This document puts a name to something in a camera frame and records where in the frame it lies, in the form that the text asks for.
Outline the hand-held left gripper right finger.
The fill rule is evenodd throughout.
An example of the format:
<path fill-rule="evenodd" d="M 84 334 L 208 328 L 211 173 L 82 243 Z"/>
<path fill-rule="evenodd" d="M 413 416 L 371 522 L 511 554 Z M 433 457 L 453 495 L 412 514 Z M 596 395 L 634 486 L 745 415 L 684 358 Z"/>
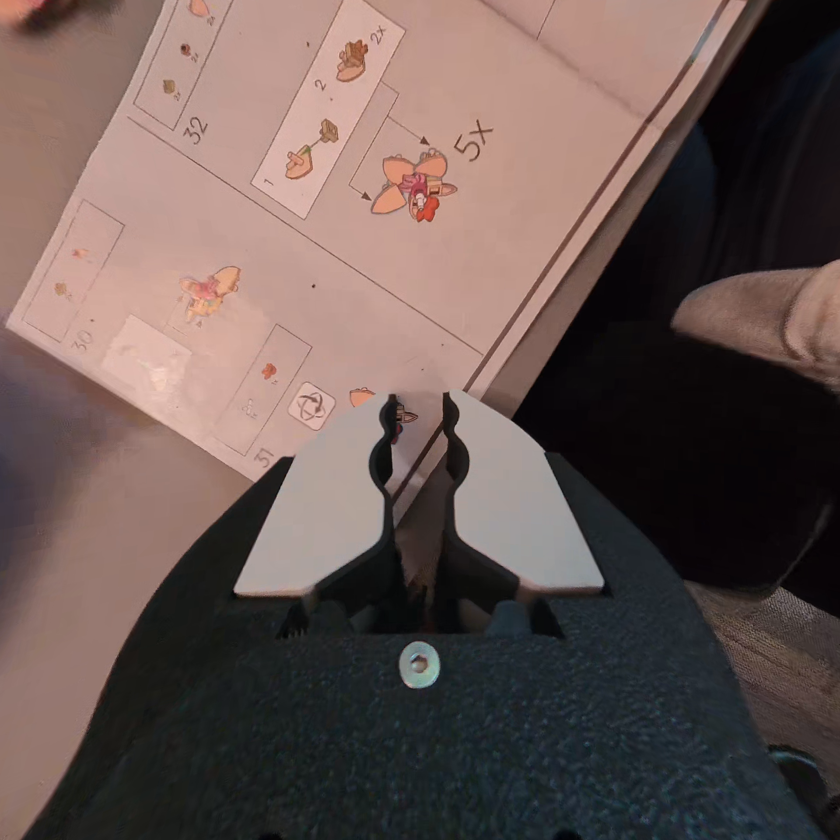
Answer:
<path fill-rule="evenodd" d="M 499 604 L 602 595 L 606 581 L 548 453 L 511 420 L 460 390 L 443 395 L 446 470 L 435 620 L 459 605 L 487 615 Z"/>

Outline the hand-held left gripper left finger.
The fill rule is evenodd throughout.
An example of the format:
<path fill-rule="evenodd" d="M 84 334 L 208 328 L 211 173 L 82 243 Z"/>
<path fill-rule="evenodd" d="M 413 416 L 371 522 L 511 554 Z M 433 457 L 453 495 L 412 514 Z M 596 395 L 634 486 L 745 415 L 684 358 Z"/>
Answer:
<path fill-rule="evenodd" d="M 234 584 L 238 599 L 291 601 L 306 616 L 333 603 L 347 617 L 406 600 L 386 488 L 396 415 L 396 395 L 375 394 L 303 446 Z"/>

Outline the dark grey desk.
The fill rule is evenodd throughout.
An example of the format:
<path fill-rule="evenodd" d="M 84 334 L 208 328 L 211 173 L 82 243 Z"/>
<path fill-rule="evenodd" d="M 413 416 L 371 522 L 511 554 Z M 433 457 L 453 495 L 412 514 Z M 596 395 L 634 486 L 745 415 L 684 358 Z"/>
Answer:
<path fill-rule="evenodd" d="M 244 476 L 7 325 L 163 3 L 2 32 L 2 838 L 55 792 L 165 576 L 282 457 Z M 396 487 L 394 454 L 395 518 L 444 453 L 443 392 L 427 458 Z"/>

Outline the person's dark trousers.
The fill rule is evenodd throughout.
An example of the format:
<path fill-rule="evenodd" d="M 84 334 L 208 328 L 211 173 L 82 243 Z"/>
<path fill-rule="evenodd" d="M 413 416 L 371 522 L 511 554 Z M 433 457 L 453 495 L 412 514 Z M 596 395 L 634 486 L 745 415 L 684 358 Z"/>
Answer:
<path fill-rule="evenodd" d="M 838 394 L 677 333 L 694 290 L 839 260 L 838 2 L 771 2 L 515 421 L 686 580 L 838 615 Z"/>

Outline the white instruction booklet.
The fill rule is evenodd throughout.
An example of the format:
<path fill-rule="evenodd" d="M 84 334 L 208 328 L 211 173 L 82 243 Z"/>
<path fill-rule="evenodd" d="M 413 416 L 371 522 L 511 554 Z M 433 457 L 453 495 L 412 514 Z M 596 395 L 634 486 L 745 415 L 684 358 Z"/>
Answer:
<path fill-rule="evenodd" d="M 8 327 L 256 478 L 378 391 L 397 487 L 745 2 L 164 2 Z"/>

